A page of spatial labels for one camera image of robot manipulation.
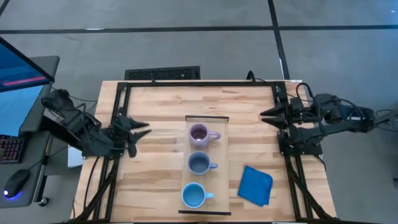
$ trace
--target wooden tabletop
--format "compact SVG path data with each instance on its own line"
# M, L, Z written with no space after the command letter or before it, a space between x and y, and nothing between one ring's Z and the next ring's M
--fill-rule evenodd
M109 125L111 120L117 84L117 81L106 81L101 87L95 116L102 122L103 127ZM297 84L286 82L287 92L295 95ZM302 97L305 96L304 90L300 93ZM149 123L152 132L139 141L135 158L129 158L128 153L125 153L121 159L111 221L295 220L285 162L279 153L276 138L278 129L263 123L259 116L260 112L272 107L274 107L272 91L268 86L132 88L127 114L135 120ZM184 164L185 115L229 117L228 167L231 216L178 213ZM94 160L95 158L88 158L83 164L75 197L76 214L80 214L83 210L84 194ZM335 216L323 164L313 156L302 156L302 160L309 191L326 212ZM265 172L274 179L269 205L259 207L237 196L245 165ZM102 159L94 170L88 191L88 202L98 189L101 166ZM301 213L305 216L302 194L299 189L297 191ZM104 217L104 211L105 207L101 206L100 217Z

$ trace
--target mug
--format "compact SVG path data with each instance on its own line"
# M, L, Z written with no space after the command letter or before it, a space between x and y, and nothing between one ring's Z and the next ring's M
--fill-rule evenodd
M188 167L196 175L203 175L209 169L215 169L217 164L210 162L209 156L204 152L194 152L189 156Z
M190 208L198 208L205 203L206 198L213 198L213 193L206 193L202 185L192 182L182 190L182 202Z
M210 131L204 124L195 124L189 129L189 141L196 149L203 149L209 145L210 141L219 140L221 134Z

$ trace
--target computer monitor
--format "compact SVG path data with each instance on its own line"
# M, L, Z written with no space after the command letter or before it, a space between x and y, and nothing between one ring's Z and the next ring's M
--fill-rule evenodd
M0 92L50 82L54 82L54 77L0 37Z

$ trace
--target mouse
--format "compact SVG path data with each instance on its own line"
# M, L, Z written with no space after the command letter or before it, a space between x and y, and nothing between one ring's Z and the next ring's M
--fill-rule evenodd
M15 197L24 187L29 176L29 170L27 169L20 169L15 172L4 186L4 196L7 198Z

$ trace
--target light blue mug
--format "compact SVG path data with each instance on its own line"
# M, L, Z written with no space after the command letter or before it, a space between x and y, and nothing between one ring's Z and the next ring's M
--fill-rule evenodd
M206 198L213 198L213 193L206 193L202 185L192 182L182 190L182 202L190 208L198 208L205 203Z
M209 169L215 169L217 164L210 162L209 156L204 152L194 152L189 156L188 167L196 175L203 175Z

